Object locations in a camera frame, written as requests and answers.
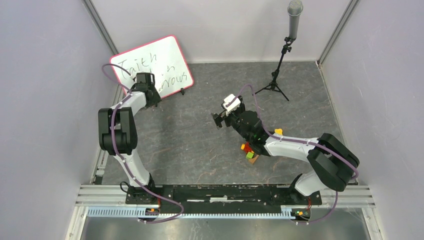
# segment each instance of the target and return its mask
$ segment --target microphone stand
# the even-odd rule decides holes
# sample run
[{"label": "microphone stand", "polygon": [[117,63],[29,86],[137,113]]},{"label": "microphone stand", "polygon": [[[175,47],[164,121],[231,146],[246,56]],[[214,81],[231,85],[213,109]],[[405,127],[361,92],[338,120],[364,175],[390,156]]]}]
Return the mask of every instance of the microphone stand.
[{"label": "microphone stand", "polygon": [[292,45],[293,40],[290,37],[286,37],[284,38],[284,41],[285,41],[285,45],[282,47],[282,50],[281,50],[281,58],[279,59],[278,67],[275,71],[271,73],[272,81],[268,85],[263,87],[261,90],[255,92],[254,94],[258,94],[262,90],[269,90],[272,92],[281,93],[285,97],[285,99],[287,99],[287,101],[290,101],[287,98],[287,96],[284,94],[284,92],[278,87],[278,83],[277,83],[277,77],[278,77],[278,74],[280,73],[281,62],[283,61],[284,54],[286,54],[287,52],[290,53],[290,51],[292,50],[292,47],[290,45]]}]

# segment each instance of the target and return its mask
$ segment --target microphone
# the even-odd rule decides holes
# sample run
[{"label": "microphone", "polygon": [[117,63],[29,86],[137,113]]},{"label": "microphone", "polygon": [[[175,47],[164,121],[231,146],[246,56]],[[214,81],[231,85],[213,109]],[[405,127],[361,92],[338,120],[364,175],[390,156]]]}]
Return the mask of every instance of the microphone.
[{"label": "microphone", "polygon": [[288,25],[288,37],[293,42],[298,36],[299,17],[304,9],[304,5],[300,0],[292,0],[288,4],[287,12],[290,16]]}]

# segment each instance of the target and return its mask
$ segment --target wall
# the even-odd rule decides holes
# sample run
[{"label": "wall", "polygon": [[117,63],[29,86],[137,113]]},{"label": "wall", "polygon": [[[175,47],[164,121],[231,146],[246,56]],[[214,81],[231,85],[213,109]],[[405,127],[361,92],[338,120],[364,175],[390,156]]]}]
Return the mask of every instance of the wall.
[{"label": "wall", "polygon": [[[290,0],[93,0],[120,52],[175,35],[188,62],[278,61]],[[316,60],[349,0],[303,0],[286,61]]]},{"label": "wall", "polygon": [[0,239],[65,237],[116,87],[79,0],[0,2]]},{"label": "wall", "polygon": [[387,239],[424,235],[424,2],[359,2],[323,63]]}]

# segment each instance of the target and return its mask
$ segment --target floor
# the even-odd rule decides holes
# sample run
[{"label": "floor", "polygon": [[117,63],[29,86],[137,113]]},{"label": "floor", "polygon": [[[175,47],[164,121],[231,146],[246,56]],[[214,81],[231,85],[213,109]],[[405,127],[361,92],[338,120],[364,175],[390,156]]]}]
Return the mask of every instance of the floor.
[{"label": "floor", "polygon": [[[328,209],[312,210],[312,218]],[[330,218],[308,226],[295,226],[282,219],[178,219],[160,224],[142,224],[134,218],[89,217],[82,240],[369,240],[360,208],[337,208]]]},{"label": "floor", "polygon": [[[251,164],[240,149],[243,139],[231,127],[217,129],[211,113],[229,94],[251,83],[260,89],[271,81],[277,62],[189,64],[194,85],[166,97],[158,107],[135,115],[138,153],[156,184],[291,183],[311,170],[308,163],[286,157],[261,156]],[[283,129],[291,137],[341,139],[326,87],[315,62],[284,62],[277,82],[290,99],[278,92],[257,95],[264,125]],[[247,110],[255,110],[249,90]],[[109,157],[104,185],[127,181],[119,163]]]}]

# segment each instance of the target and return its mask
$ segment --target purple cable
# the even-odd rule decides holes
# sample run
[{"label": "purple cable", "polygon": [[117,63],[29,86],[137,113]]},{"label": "purple cable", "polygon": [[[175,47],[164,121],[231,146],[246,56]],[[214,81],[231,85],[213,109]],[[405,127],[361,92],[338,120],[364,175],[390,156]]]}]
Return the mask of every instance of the purple cable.
[{"label": "purple cable", "polygon": [[[106,75],[106,77],[107,78],[109,78],[111,81],[113,81],[113,82],[115,82],[114,80],[113,80],[113,78],[112,77],[110,77],[106,72],[105,72],[105,70],[104,70],[104,67],[105,66],[115,66],[115,67],[118,67],[118,68],[120,68],[120,69],[123,69],[124,71],[126,71],[126,73],[128,73],[129,75],[130,75],[130,73],[126,70],[126,69],[124,69],[123,67],[121,67],[121,66],[119,66],[119,65],[116,65],[116,64],[111,64],[111,63],[106,63],[106,64],[104,64],[102,67],[101,67],[101,70],[102,70],[102,72],[104,73],[104,75]],[[124,99],[122,99],[122,101],[120,101],[117,105],[116,105],[116,107],[115,107],[115,109],[113,110],[113,112],[112,112],[112,120],[111,120],[111,123],[110,123],[110,130],[111,130],[111,135],[112,135],[112,145],[113,145],[113,150],[115,151],[115,154],[121,159],[121,160],[124,160],[124,156],[122,156],[120,153],[119,153],[119,151],[118,151],[118,147],[117,147],[117,142],[116,142],[116,139],[115,139],[115,116],[117,115],[117,111],[118,111],[118,109],[120,108],[120,106],[122,106],[122,104],[124,104],[128,99],[130,99],[132,96],[133,96],[133,94],[132,94],[132,92],[131,92],[131,90],[128,88],[128,87],[126,87],[126,86],[124,86],[123,84],[121,84],[120,82],[118,82],[117,83],[118,85],[120,85],[121,87],[123,87],[123,88],[125,88],[128,92],[127,92],[127,95],[126,95],[126,97],[124,97]],[[181,211],[179,212],[179,213],[177,213],[177,214],[175,214],[175,215],[173,215],[173,216],[170,216],[170,217],[167,217],[167,218],[165,218],[165,219],[161,219],[161,220],[158,220],[158,221],[144,221],[144,223],[145,224],[160,224],[160,223],[164,223],[164,222],[168,222],[168,221],[171,221],[171,220],[173,220],[173,219],[175,219],[175,218],[177,218],[178,216],[180,216],[181,214],[183,214],[184,213],[184,206],[181,204],[181,203],[179,203],[179,202],[176,202],[176,201],[174,201],[174,200],[171,200],[171,199],[168,199],[168,198],[166,198],[166,197],[163,197],[163,196],[161,196],[161,195],[159,195],[159,194],[156,194],[156,193],[154,193],[154,192],[152,192],[152,191],[150,191],[149,189],[147,189],[147,187],[145,187],[137,178],[136,179],[134,179],[134,175],[133,175],[133,173],[130,171],[130,168],[128,167],[128,165],[127,165],[127,163],[126,162],[124,162],[123,163],[123,165],[124,165],[124,167],[125,167],[125,169],[126,169],[126,171],[128,172],[128,174],[129,174],[129,176],[141,187],[141,188],[143,188],[143,190],[144,191],[146,191],[147,193],[149,193],[150,195],[153,195],[153,196],[155,196],[156,198],[159,198],[159,199],[162,199],[162,200],[164,200],[164,201],[167,201],[167,202],[169,202],[169,203],[172,203],[172,204],[175,204],[175,205],[178,205],[180,208],[181,208]]]},{"label": "purple cable", "polygon": [[[246,85],[244,85],[241,89],[240,89],[240,91],[238,92],[238,94],[237,94],[237,96],[235,96],[234,97],[234,99],[231,101],[231,102],[229,102],[227,105],[226,105],[226,107],[228,107],[228,106],[230,106],[241,94],[242,94],[242,92],[243,92],[243,90],[246,88],[246,87],[249,87],[250,88],[250,90],[251,90],[251,92],[252,92],[252,94],[253,94],[253,99],[254,99],[254,104],[256,105],[256,112],[257,112],[257,117],[262,121],[262,125],[264,124],[264,121],[262,120],[262,117],[261,117],[261,113],[260,113],[260,111],[259,111],[259,106],[258,106],[258,101],[256,100],[256,95],[255,95],[255,90],[253,89],[253,86],[251,85],[251,84],[246,84]],[[349,168],[351,168],[354,172],[355,172],[355,175],[351,178],[352,180],[354,180],[354,179],[356,179],[357,177],[358,177],[358,175],[359,175],[359,173],[358,173],[358,170],[350,163],[350,162],[348,162],[346,159],[344,159],[342,156],[340,156],[339,154],[337,154],[336,152],[334,152],[333,150],[331,150],[331,149],[329,149],[329,148],[327,148],[327,147],[325,147],[325,146],[323,146],[323,145],[321,145],[321,144],[318,144],[318,143],[315,143],[315,142],[307,142],[307,141],[305,141],[305,140],[296,140],[296,139],[288,139],[288,138],[282,138],[282,137],[277,137],[277,136],[274,136],[274,135],[272,135],[268,130],[267,130],[267,128],[266,127],[263,127],[263,129],[265,130],[265,132],[270,136],[270,137],[272,137],[272,138],[274,138],[274,139],[278,139],[278,140],[280,140],[280,141],[286,141],[286,142],[292,142],[292,143],[299,143],[299,144],[310,144],[310,145],[312,145],[312,146],[315,146],[315,147],[318,147],[318,148],[320,148],[320,149],[323,149],[323,150],[325,150],[325,151],[327,151],[327,152],[329,152],[330,154],[332,154],[333,156],[335,156],[336,158],[338,158],[339,160],[341,160],[344,164],[346,164]],[[317,223],[317,222],[320,222],[320,221],[322,221],[322,220],[324,220],[324,219],[326,219],[326,218],[328,218],[333,212],[334,212],[334,209],[336,208],[336,205],[337,205],[337,200],[338,200],[338,198],[339,198],[339,193],[336,191],[335,192],[335,200],[334,200],[334,205],[332,206],[332,208],[330,209],[330,211],[326,214],[326,215],[324,215],[323,217],[321,217],[321,218],[318,218],[318,219],[316,219],[316,220],[313,220],[313,221],[308,221],[308,222],[300,222],[300,224],[302,224],[302,225],[308,225],[308,224],[312,224],[312,223]]]}]

